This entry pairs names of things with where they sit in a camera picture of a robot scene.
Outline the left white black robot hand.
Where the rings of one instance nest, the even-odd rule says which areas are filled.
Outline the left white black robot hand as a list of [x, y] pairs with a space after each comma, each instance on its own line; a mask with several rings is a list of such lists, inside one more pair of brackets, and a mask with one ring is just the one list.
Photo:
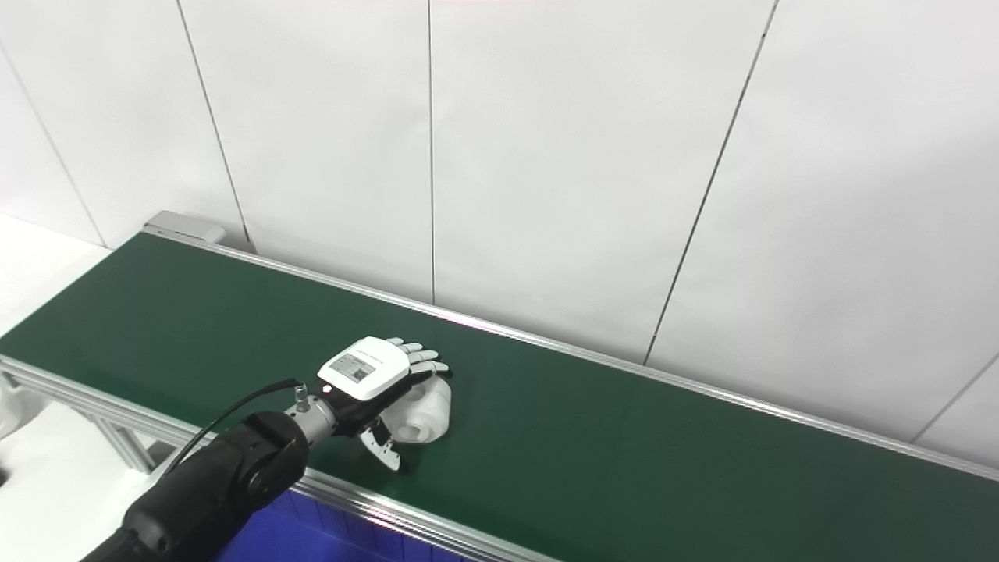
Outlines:
[[321, 436], [357, 439], [404, 473], [400, 445], [427, 445], [450, 429], [452, 370], [439, 353], [401, 338], [367, 336], [322, 364], [310, 402]]

